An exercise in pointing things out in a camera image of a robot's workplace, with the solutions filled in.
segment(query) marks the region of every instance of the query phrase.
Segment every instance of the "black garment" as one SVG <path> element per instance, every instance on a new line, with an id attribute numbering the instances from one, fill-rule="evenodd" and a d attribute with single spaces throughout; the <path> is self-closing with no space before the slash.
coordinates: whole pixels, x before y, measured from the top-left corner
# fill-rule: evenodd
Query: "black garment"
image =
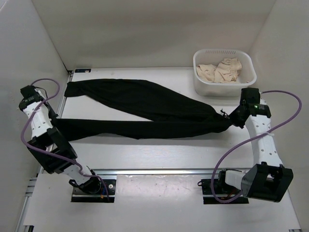
<path id="1" fill-rule="evenodd" d="M 58 119 L 69 141 L 101 133 L 130 138 L 183 138 L 222 132 L 230 121 L 214 108 L 145 80 L 98 79 L 69 82 L 65 97 L 87 95 L 117 110 L 152 120 L 99 121 Z"/>

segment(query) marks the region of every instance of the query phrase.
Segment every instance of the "beige fabric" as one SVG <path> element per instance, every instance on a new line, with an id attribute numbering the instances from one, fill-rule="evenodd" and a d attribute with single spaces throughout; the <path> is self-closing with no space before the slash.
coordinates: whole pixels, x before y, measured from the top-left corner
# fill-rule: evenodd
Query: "beige fabric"
<path id="1" fill-rule="evenodd" d="M 197 74 L 205 81 L 215 83 L 236 83 L 242 69 L 238 58 L 225 58 L 218 67 L 210 65 L 197 66 Z"/>
<path id="2" fill-rule="evenodd" d="M 212 64 L 200 64 L 197 66 L 197 74 L 205 81 L 214 82 L 214 71 L 216 70 L 216 68 L 217 67 Z"/>

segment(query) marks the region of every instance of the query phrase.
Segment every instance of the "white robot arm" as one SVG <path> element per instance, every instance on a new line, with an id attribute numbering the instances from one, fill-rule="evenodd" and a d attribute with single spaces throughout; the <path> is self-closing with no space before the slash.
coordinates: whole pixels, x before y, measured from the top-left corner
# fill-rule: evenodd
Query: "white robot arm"
<path id="1" fill-rule="evenodd" d="M 19 104 L 19 109 L 30 118 L 35 108 L 45 98 L 35 86 L 22 88 L 21 94 L 24 98 Z M 93 170 L 81 163 L 78 166 L 68 161 L 68 159 L 77 161 L 77 155 L 69 142 L 57 130 L 57 116 L 48 102 L 42 104 L 36 110 L 31 121 L 32 137 L 28 141 L 28 144 L 34 148 L 28 148 L 29 151 L 48 173 L 66 174 L 72 178 L 69 182 L 72 186 L 85 193 L 97 193 L 101 190 L 101 182 L 96 177 L 90 177 L 95 175 Z M 47 147 L 52 145 L 54 146 L 52 153 L 67 158 L 67 160 L 42 154 L 42 150 L 45 151 Z"/>
<path id="2" fill-rule="evenodd" d="M 240 127 L 245 121 L 250 137 L 254 138 L 270 130 L 270 116 L 258 89 L 246 88 L 242 90 L 240 106 L 230 115 L 230 119 Z M 222 178 L 219 182 L 241 190 L 244 197 L 279 202 L 293 179 L 293 172 L 284 168 L 272 136 L 268 133 L 251 141 L 253 167 L 247 173 L 224 170 L 220 173 Z"/>

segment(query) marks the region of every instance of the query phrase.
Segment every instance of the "white plastic basket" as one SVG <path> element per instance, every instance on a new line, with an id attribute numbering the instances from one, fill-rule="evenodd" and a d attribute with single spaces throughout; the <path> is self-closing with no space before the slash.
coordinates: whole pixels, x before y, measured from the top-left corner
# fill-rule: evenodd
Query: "white plastic basket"
<path id="1" fill-rule="evenodd" d="M 202 80 L 197 74 L 197 66 L 200 64 L 218 64 L 224 58 L 238 58 L 242 64 L 242 70 L 237 78 L 237 83 L 212 83 Z M 256 73 L 250 56 L 242 51 L 233 49 L 203 49 L 193 56 L 194 87 L 201 96 L 236 97 L 246 88 L 256 82 Z"/>

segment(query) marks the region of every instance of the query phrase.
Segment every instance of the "white platform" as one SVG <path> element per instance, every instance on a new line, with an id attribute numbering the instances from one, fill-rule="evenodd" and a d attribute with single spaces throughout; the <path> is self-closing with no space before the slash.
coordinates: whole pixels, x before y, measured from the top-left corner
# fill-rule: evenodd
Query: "white platform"
<path id="1" fill-rule="evenodd" d="M 99 78 L 147 79 L 217 111 L 230 113 L 238 99 L 207 99 L 197 95 L 192 68 L 93 69 L 76 73 L 72 81 Z M 82 96 L 68 98 L 63 118 L 144 120 Z M 94 169 L 214 168 L 229 148 L 249 138 L 230 127 L 220 134 L 189 139 L 134 140 L 115 135 L 85 138 L 72 143 L 79 159 Z M 222 167 L 252 167 L 251 145 L 230 155 Z M 249 200 L 245 205 L 203 205 L 198 175 L 117 177 L 115 203 L 71 203 L 72 187 L 64 175 L 38 177 L 25 225 L 33 232 L 288 232 L 300 229 L 288 193 L 280 203 Z"/>
<path id="2" fill-rule="evenodd" d="M 193 87 L 193 68 L 92 69 L 89 73 L 75 73 L 72 81 L 100 78 L 149 80 L 208 103 L 217 112 L 223 109 L 230 113 L 239 104 L 239 99 L 207 99 L 199 96 Z M 146 120 L 114 110 L 86 96 L 67 98 L 62 118 Z M 187 139 L 135 140 L 104 135 L 71 144 L 79 158 L 94 169 L 213 168 L 228 149 L 248 138 L 246 129 L 230 127 L 219 134 Z M 252 167 L 252 163 L 251 144 L 247 144 L 227 157 L 222 167 L 248 168 Z"/>
<path id="3" fill-rule="evenodd" d="M 115 203 L 71 203 L 69 177 L 38 177 L 25 225 L 33 232 L 288 232 L 300 229 L 291 199 L 203 205 L 199 176 L 117 177 Z"/>

